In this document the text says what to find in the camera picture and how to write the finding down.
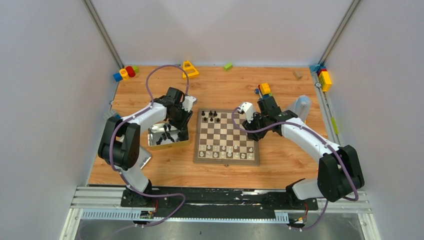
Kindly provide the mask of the gold metal tin box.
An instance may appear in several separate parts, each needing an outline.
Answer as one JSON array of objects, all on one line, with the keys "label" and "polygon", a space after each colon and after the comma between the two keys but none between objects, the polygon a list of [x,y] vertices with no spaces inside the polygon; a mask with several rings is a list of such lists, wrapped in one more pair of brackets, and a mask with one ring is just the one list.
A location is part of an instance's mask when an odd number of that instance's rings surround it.
[{"label": "gold metal tin box", "polygon": [[168,122],[157,123],[147,130],[147,142],[152,151],[183,147],[190,144],[189,130],[179,130]]}]

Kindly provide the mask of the stacked colourful bricks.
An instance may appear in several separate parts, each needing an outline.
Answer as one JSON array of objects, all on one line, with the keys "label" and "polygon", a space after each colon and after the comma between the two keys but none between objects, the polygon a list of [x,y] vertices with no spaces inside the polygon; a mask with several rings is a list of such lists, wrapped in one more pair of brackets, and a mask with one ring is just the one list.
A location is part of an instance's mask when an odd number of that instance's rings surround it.
[{"label": "stacked colourful bricks", "polygon": [[311,73],[317,74],[322,91],[328,92],[333,83],[327,68],[320,64],[314,64],[309,66],[309,70]]}]

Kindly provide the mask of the wooden chess board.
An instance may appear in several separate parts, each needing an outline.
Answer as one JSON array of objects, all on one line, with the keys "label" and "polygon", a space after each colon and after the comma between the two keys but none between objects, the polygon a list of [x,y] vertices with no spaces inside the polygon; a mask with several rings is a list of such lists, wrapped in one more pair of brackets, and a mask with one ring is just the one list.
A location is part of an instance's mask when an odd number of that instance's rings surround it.
[{"label": "wooden chess board", "polygon": [[194,162],[197,164],[260,165],[259,143],[233,124],[232,110],[200,108]]}]

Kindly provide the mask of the silver tin lid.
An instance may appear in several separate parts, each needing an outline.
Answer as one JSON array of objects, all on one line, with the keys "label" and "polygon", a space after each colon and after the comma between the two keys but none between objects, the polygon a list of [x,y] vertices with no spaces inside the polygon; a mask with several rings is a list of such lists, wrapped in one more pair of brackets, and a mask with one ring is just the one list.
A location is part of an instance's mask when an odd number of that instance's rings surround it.
[{"label": "silver tin lid", "polygon": [[138,160],[140,160],[140,169],[143,169],[146,164],[151,160],[152,154],[148,152],[145,148],[142,146],[139,147],[139,156]]}]

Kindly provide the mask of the colourful round blocks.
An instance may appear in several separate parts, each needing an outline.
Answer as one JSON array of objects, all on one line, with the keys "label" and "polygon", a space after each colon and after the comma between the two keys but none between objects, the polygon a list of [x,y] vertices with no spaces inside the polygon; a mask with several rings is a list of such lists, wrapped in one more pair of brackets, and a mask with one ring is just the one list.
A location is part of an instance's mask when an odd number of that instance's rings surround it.
[{"label": "colourful round blocks", "polygon": [[135,65],[128,65],[119,70],[119,72],[113,74],[113,78],[116,82],[120,82],[122,80],[126,81],[131,78],[134,78],[140,72],[139,68]]}]

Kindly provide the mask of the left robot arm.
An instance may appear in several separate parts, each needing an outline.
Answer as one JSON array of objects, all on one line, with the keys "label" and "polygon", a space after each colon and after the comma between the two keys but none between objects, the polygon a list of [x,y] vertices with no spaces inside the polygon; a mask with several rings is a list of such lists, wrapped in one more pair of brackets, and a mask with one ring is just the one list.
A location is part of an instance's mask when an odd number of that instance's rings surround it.
[{"label": "left robot arm", "polygon": [[140,146],[141,134],[162,121],[168,121],[178,130],[187,129],[197,101],[196,97],[170,87],[165,95],[152,98],[145,108],[106,121],[97,154],[120,175],[140,206],[149,206],[154,197],[152,183],[141,170],[144,160],[151,158]]}]

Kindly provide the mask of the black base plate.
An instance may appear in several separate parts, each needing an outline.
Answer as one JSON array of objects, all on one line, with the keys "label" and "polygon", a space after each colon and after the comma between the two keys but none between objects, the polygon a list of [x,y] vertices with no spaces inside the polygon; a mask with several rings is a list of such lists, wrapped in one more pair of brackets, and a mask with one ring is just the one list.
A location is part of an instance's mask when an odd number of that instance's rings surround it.
[{"label": "black base plate", "polygon": [[144,197],[125,189],[121,207],[153,208],[155,216],[176,218],[273,219],[276,211],[316,211],[317,200],[294,201],[279,190],[156,186]]}]

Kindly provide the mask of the toy car of bricks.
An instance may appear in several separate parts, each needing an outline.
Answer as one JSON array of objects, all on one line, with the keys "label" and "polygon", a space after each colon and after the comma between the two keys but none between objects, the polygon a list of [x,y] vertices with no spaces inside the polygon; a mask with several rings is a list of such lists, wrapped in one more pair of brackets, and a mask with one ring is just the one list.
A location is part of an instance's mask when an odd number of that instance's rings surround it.
[{"label": "toy car of bricks", "polygon": [[254,93],[259,96],[260,99],[266,99],[272,97],[271,88],[268,83],[261,83],[254,90]]}]

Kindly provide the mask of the yellow triangle toy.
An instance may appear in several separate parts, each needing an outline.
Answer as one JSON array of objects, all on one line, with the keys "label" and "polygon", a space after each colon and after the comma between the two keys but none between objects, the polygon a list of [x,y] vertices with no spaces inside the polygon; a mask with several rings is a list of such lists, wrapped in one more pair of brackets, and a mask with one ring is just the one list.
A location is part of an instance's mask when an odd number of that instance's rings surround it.
[{"label": "yellow triangle toy", "polygon": [[199,71],[189,60],[184,61],[181,66],[182,69],[187,73],[189,79],[198,77],[200,75]]}]

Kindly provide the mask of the brown wooden block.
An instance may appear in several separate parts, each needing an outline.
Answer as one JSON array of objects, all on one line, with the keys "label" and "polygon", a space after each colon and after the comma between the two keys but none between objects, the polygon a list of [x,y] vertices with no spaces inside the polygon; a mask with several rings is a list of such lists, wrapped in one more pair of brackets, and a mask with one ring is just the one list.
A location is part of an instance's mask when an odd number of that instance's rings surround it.
[{"label": "brown wooden block", "polygon": [[297,80],[300,80],[303,78],[303,74],[300,71],[293,71],[293,75]]}]

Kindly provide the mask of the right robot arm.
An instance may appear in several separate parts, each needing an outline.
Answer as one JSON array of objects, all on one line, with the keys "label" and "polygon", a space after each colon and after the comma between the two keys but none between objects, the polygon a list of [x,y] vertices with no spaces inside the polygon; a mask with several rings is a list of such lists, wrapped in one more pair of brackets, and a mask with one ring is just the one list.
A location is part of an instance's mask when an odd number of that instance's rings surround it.
[{"label": "right robot arm", "polygon": [[308,127],[292,108],[282,110],[274,97],[257,101],[259,111],[250,102],[242,102],[233,110],[245,115],[242,124],[234,126],[247,134],[248,139],[259,141],[269,131],[284,137],[318,163],[315,179],[301,179],[285,188],[286,204],[298,209],[307,199],[326,199],[336,202],[346,199],[356,202],[358,190],[365,185],[358,153],[351,145],[340,146]]}]

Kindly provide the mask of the green block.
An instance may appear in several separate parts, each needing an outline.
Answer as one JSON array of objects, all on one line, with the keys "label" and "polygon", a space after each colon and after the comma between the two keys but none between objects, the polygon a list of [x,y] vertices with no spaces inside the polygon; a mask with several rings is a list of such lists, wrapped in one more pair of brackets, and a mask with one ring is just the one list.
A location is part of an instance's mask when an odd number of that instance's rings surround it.
[{"label": "green block", "polygon": [[231,63],[231,62],[228,62],[228,63],[226,63],[224,66],[223,66],[223,69],[225,70],[225,71],[229,71],[230,69],[232,69],[233,68],[233,64]]}]

